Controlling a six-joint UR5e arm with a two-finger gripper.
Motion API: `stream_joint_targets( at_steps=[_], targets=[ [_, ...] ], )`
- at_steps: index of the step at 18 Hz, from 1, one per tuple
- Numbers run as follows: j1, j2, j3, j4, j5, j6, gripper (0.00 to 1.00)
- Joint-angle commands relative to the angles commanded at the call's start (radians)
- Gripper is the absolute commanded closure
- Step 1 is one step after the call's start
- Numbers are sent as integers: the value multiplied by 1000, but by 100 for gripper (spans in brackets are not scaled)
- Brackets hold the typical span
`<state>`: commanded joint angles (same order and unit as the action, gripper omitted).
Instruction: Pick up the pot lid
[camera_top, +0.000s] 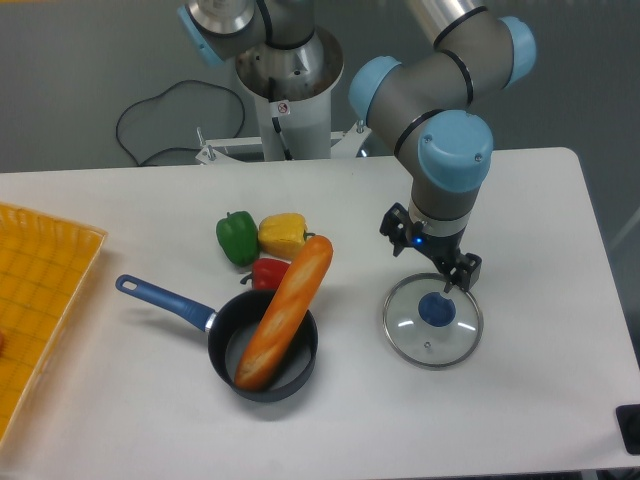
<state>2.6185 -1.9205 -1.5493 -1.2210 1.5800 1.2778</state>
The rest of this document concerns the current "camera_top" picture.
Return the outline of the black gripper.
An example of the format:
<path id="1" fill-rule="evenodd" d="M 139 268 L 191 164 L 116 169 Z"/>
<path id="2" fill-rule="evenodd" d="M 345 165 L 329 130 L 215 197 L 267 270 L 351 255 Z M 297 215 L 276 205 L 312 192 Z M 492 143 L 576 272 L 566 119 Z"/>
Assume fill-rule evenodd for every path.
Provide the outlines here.
<path id="1" fill-rule="evenodd" d="M 464 231 L 462 229 L 444 237 L 427 234 L 418 222 L 411 226 L 408 211 L 400 203 L 394 203 L 387 210 L 379 228 L 380 234 L 392 245 L 394 257 L 411 246 L 437 267 L 444 267 L 446 293 L 453 288 L 469 292 L 480 276 L 482 258 L 476 254 L 460 252 Z"/>

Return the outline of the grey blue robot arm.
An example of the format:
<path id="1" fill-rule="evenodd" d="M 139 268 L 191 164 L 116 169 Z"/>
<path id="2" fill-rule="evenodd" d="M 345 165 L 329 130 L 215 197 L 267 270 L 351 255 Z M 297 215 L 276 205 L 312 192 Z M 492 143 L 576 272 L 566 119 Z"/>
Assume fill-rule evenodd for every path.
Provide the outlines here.
<path id="1" fill-rule="evenodd" d="M 447 288 L 469 290 L 481 268 L 460 242 L 493 152 L 485 122 L 469 113 L 479 98 L 527 75 L 536 61 L 529 27 L 496 18 L 480 1 L 413 1 L 432 46 L 406 66 L 367 62 L 348 93 L 358 119 L 412 177 L 410 202 L 384 216 L 395 253 L 429 258 Z M 233 60 L 253 96 L 266 160 L 320 159 L 332 143 L 330 94 L 344 69 L 337 40 L 310 1 L 188 1 L 178 16 L 204 61 Z"/>

